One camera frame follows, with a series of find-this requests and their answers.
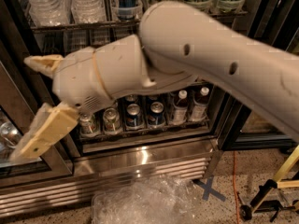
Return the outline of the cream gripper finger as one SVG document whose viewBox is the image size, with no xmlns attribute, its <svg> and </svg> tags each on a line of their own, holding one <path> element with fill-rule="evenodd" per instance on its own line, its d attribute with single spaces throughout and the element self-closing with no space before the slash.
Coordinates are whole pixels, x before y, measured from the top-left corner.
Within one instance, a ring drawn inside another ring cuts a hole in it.
<svg viewBox="0 0 299 224">
<path fill-rule="evenodd" d="M 10 161 L 32 161 L 47 152 L 78 124 L 78 110 L 67 103 L 44 103 L 37 111 L 29 131 L 9 157 Z"/>
</svg>

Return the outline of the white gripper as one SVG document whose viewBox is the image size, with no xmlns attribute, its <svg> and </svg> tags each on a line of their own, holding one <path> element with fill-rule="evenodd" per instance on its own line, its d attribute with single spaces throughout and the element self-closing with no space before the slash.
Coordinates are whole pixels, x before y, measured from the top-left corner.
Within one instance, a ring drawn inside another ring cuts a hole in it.
<svg viewBox="0 0 299 224">
<path fill-rule="evenodd" d="M 23 62 L 53 78 L 53 93 L 82 113 L 95 113 L 130 94 L 145 95 L 156 84 L 150 79 L 137 35 L 99 49 L 87 47 L 66 57 L 29 56 Z"/>
</svg>

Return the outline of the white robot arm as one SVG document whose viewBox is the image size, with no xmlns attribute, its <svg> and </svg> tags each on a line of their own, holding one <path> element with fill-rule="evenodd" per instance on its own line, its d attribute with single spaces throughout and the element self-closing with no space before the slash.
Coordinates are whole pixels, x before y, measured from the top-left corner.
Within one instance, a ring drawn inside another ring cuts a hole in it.
<svg viewBox="0 0 299 224">
<path fill-rule="evenodd" d="M 299 58 L 177 1 L 148 8 L 136 35 L 66 57 L 29 56 L 24 62 L 51 78 L 60 103 L 38 109 L 9 157 L 12 163 L 43 155 L 77 126 L 81 113 L 95 113 L 130 94 L 183 89 L 197 77 L 299 139 Z"/>
</svg>

